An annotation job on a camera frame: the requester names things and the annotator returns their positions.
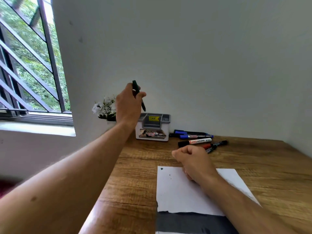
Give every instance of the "black stripe on paper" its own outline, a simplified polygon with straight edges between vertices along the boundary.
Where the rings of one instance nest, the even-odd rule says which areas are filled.
[[[199,213],[158,212],[156,231],[186,234],[238,234],[227,217]]]

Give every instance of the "person's left hand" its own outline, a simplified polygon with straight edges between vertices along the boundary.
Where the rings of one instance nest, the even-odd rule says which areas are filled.
[[[146,96],[145,92],[139,92],[136,96],[134,94],[132,83],[128,83],[126,88],[116,97],[116,121],[128,125],[131,130],[138,123],[142,98]]]

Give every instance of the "hand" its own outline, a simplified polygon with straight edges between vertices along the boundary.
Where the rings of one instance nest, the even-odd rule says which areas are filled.
[[[116,121],[124,123],[133,130],[138,123],[141,114],[142,98],[145,92],[139,92],[136,96],[132,90],[132,83],[128,83],[126,88],[116,97]]]
[[[203,147],[188,145],[172,151],[172,155],[182,163],[188,179],[196,181],[202,187],[214,178],[221,178]]]

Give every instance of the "person's left arm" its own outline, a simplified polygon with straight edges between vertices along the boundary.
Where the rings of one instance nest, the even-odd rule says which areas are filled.
[[[111,130],[0,199],[0,233],[77,234],[135,128],[145,95],[134,98],[129,83],[117,96]]]

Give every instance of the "forearm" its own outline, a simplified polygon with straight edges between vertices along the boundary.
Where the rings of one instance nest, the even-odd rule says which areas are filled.
[[[0,233],[78,233],[130,133],[117,124],[2,198]]]
[[[296,234],[223,178],[206,179],[202,187],[240,234]]]

